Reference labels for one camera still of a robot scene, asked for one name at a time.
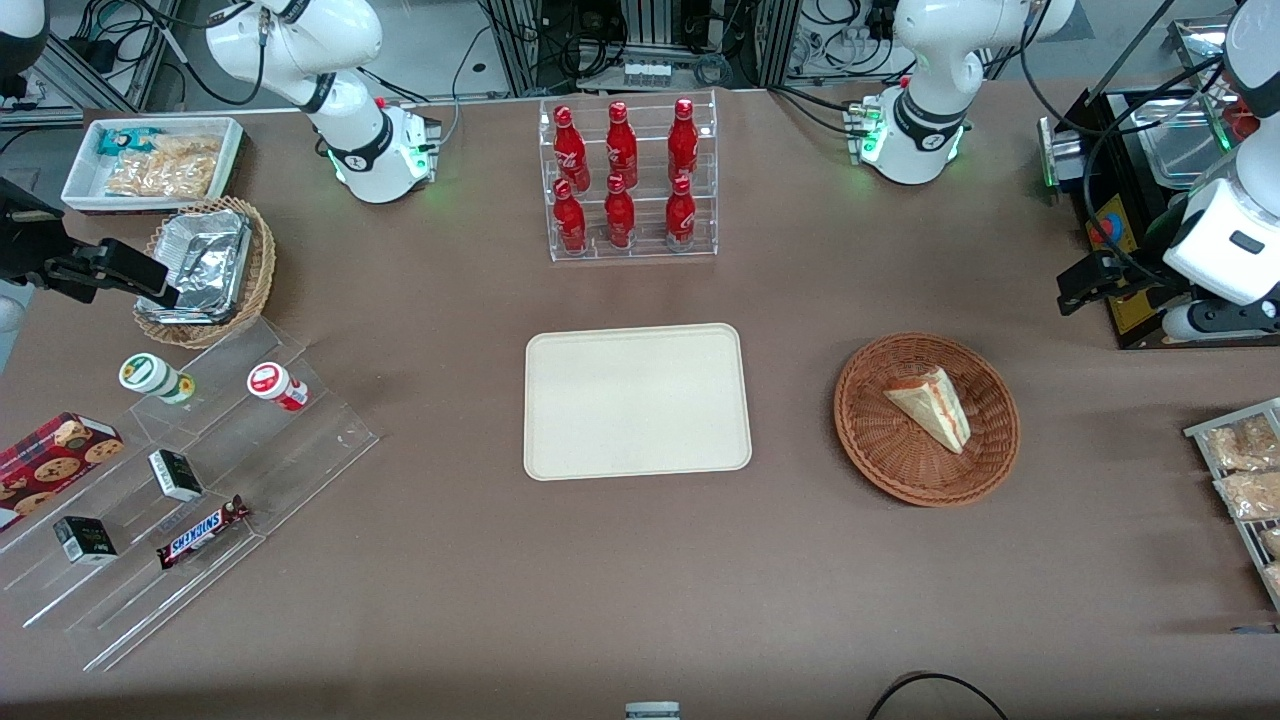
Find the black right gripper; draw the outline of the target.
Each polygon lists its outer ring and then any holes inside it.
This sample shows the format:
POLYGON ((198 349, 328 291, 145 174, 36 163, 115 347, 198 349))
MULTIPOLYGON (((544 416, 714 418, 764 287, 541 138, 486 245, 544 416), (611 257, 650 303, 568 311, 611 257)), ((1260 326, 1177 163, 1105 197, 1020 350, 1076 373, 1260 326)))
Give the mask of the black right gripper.
POLYGON ((93 301, 100 287, 163 309, 177 306, 180 293, 169 283, 169 266, 114 238, 104 238, 97 250, 76 250, 63 215, 9 179, 1 181, 3 281, 28 284, 35 274, 40 284, 50 260, 50 290, 76 301, 93 301))

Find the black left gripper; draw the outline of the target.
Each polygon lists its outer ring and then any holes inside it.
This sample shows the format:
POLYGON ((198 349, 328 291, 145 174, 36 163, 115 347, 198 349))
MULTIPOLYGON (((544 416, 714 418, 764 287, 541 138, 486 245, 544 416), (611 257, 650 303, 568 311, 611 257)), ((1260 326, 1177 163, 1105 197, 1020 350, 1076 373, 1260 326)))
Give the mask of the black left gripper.
POLYGON ((1171 269, 1162 252, 1096 252, 1094 265, 1071 265, 1059 274, 1059 313, 1070 316, 1096 293, 1116 301, 1155 290, 1164 304, 1189 291, 1189 281, 1171 269))

